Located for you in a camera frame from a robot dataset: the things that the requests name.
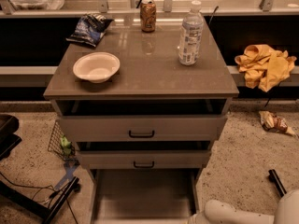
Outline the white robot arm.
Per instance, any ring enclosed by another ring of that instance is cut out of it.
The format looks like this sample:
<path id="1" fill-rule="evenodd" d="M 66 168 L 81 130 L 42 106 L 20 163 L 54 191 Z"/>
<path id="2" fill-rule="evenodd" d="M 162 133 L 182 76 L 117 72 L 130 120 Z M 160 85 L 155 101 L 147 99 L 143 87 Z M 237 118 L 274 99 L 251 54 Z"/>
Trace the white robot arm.
<path id="1" fill-rule="evenodd" d="M 273 216 L 238 210 L 228 203 L 210 200 L 185 224 L 299 224 L 299 190 L 286 193 Z"/>

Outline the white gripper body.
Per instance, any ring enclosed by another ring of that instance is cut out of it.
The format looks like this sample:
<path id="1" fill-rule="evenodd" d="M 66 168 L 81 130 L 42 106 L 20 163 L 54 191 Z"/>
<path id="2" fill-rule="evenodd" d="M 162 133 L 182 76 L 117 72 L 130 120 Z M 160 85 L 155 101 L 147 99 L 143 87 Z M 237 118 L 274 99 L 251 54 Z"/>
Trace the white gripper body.
<path id="1" fill-rule="evenodd" d="M 188 218 L 186 224 L 206 224 L 206 218 L 203 214 L 194 214 Z"/>

